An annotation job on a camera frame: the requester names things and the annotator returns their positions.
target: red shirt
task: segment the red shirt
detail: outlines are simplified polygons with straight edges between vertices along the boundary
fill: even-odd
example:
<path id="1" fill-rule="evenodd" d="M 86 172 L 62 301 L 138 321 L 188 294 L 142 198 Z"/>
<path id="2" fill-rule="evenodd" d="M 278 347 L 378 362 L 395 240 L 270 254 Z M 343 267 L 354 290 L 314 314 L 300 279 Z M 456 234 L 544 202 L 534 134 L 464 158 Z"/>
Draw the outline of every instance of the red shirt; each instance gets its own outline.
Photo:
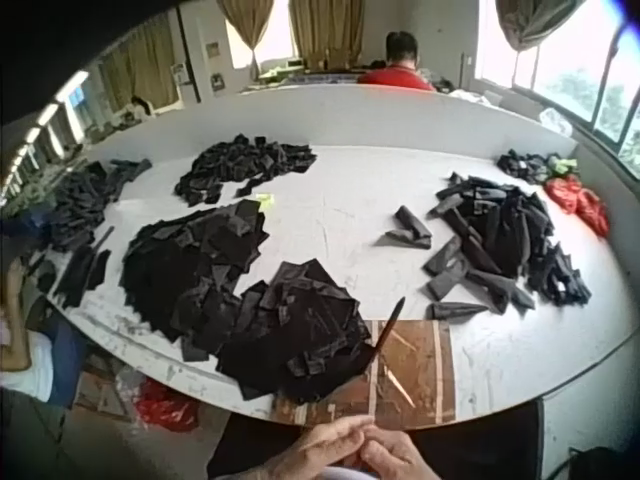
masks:
<path id="1" fill-rule="evenodd" d="M 415 71 L 404 67 L 387 67 L 372 70 L 358 78 L 358 83 L 371 85 L 390 85 L 392 87 L 417 88 L 434 92 L 435 88 L 422 79 Z"/>

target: wooden board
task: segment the wooden board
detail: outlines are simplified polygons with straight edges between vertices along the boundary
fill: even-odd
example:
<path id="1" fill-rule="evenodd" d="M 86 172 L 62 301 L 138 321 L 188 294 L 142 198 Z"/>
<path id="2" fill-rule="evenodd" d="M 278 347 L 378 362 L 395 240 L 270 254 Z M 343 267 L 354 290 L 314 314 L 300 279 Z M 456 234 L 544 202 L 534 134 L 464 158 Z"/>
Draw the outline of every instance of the wooden board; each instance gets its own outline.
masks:
<path id="1" fill-rule="evenodd" d="M 386 322 L 366 323 L 375 342 Z M 310 426 L 362 413 L 375 415 L 378 425 L 397 430 L 455 420 L 453 358 L 446 323 L 398 322 L 364 375 L 318 403 L 299 406 L 279 396 L 270 420 Z"/>

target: red plastic bag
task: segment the red plastic bag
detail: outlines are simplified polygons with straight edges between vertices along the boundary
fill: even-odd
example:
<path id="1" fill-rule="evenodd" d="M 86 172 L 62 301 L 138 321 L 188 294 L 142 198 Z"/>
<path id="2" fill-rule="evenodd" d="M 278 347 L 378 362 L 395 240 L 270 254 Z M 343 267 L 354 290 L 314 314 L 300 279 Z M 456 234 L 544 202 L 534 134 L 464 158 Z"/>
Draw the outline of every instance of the red plastic bag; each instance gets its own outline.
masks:
<path id="1" fill-rule="evenodd" d="M 609 235 L 609 218 L 602 200 L 589 189 L 578 194 L 578 216 L 589 225 L 599 237 Z"/>
<path id="2" fill-rule="evenodd" d="M 140 386 L 133 404 L 145 423 L 172 432 L 190 432 L 198 426 L 199 402 L 150 378 Z"/>
<path id="3" fill-rule="evenodd" d="M 560 205 L 564 213 L 571 215 L 578 210 L 578 193 L 582 183 L 574 176 L 554 178 L 544 185 L 544 190 L 551 199 Z"/>

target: floor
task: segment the floor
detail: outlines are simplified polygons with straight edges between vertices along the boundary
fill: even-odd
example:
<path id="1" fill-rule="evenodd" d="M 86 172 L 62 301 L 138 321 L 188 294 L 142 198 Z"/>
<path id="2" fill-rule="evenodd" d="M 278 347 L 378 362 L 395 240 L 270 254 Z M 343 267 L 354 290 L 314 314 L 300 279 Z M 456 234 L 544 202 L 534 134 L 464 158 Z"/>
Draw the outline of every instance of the floor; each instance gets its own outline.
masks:
<path id="1" fill-rule="evenodd" d="M 640 428 L 640 335 L 583 377 L 545 398 L 543 477 L 569 448 L 623 449 Z M 3 468 L 6 478 L 203 479 L 222 435 L 227 412 L 203 406 L 189 434 L 126 424 L 74 411 L 60 412 L 20 395 L 3 395 Z"/>

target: finger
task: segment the finger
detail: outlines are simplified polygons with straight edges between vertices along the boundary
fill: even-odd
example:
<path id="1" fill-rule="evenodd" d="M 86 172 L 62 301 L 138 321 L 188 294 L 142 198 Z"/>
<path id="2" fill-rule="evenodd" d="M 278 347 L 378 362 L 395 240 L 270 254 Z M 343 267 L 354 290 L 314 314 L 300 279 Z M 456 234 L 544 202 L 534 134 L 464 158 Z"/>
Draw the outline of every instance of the finger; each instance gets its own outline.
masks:
<path id="1" fill-rule="evenodd" d="M 375 440 L 396 456 L 401 456 L 399 453 L 411 454 L 418 451 L 409 435 L 404 432 L 384 430 L 375 425 L 367 426 L 362 431 L 367 440 Z"/>
<path id="2" fill-rule="evenodd" d="M 399 478 L 404 462 L 397 459 L 375 440 L 369 440 L 360 452 L 362 460 L 367 462 L 382 478 Z"/>
<path id="3" fill-rule="evenodd" d="M 364 444 L 364 435 L 360 430 L 330 442 L 323 442 L 310 447 L 305 456 L 310 463 L 320 465 L 321 468 L 339 462 L 343 458 L 356 453 Z"/>
<path id="4" fill-rule="evenodd" d="M 300 446 L 312 445 L 319 442 L 329 442 L 349 435 L 353 430 L 373 424 L 371 415 L 353 415 L 342 417 L 331 423 L 325 423 L 314 427 L 300 441 Z"/>

